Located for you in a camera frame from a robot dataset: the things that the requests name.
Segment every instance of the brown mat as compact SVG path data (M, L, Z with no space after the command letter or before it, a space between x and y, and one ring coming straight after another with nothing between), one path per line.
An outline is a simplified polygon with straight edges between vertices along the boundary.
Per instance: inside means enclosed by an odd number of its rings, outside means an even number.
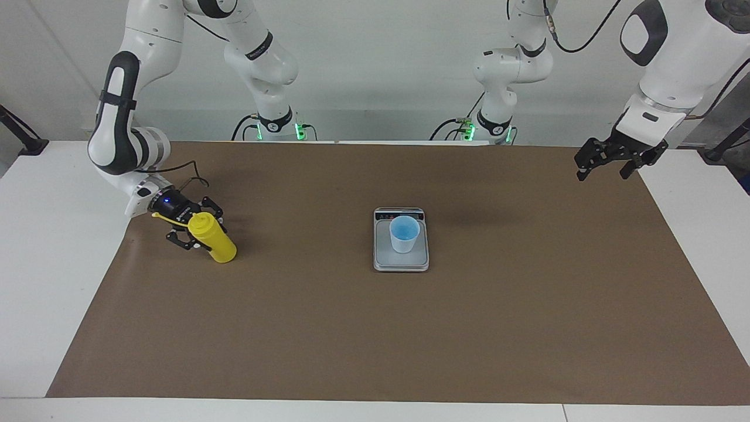
M48 396L750 404L750 368L617 165L579 183L564 148L174 150L238 258L134 219ZM378 206L424 208L428 272L373 269Z

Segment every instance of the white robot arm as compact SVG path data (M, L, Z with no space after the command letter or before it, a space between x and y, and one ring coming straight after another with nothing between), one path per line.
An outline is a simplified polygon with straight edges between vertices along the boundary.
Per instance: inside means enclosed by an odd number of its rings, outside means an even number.
M297 64L263 25L251 0L130 0L124 39L109 64L88 142L88 155L102 176L130 196L125 211L130 217L159 211L185 222L201 205L211 204L187 200L157 174L170 155L162 131L131 127L141 90L177 68L188 14L223 26L230 40L225 59L250 89L264 138L296 139L284 90L297 77Z
M557 0L548 0L553 11ZM475 139L506 137L517 103L513 83L534 83L547 79L553 59L547 49L548 23L542 0L515 2L510 13L510 36L515 48L488 50L474 64L474 76L484 87L484 103L473 117Z
M620 41L646 73L610 137L590 138L575 156L581 181L611 161L627 161L623 179L656 163L668 147L665 136L747 55L750 2L645 0L625 22Z

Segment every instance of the white table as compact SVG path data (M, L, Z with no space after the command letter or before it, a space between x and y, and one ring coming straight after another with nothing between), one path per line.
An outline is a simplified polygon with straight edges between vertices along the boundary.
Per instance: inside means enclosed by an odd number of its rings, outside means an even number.
M750 421L750 406L518 405L213 399L44 399L125 234L125 196L84 142L54 142L0 179L0 420ZM750 198L722 167L668 151L641 171L750 362Z

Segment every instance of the kitchen scale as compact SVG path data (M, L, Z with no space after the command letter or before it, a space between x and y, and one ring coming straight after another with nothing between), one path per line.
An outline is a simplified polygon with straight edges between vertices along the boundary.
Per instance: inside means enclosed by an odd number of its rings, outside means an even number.
M387 207L373 213L373 266L384 273L420 273L430 267L427 222L421 208ZM413 217L419 223L419 236L411 252L400 254L391 245L391 220Z

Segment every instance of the white cup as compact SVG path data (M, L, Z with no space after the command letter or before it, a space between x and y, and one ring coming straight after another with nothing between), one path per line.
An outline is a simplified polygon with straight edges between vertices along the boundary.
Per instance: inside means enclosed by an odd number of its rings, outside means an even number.
M393 249L400 254L406 254L414 248L421 228L419 227L419 222L413 217L398 216L391 220L389 230L391 232L391 246L393 246Z

